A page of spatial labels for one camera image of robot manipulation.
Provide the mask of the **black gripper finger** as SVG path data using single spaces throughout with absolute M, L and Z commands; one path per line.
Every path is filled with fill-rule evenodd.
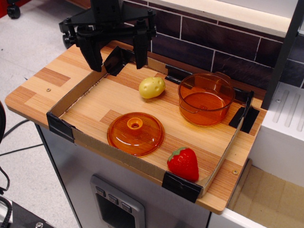
M 102 56 L 100 47 L 91 37 L 77 35 L 77 46 L 80 48 L 85 60 L 93 71 L 102 71 Z
M 148 32 L 145 20 L 137 20 L 134 25 L 133 51 L 137 69 L 141 69 L 147 62 Z

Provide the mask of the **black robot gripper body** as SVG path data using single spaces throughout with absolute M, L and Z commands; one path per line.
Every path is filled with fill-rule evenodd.
M 134 36 L 137 20 L 145 20 L 148 41 L 156 36 L 152 9 L 140 9 L 122 0 L 92 0 L 91 8 L 71 16 L 76 35 L 91 37 L 95 42 Z

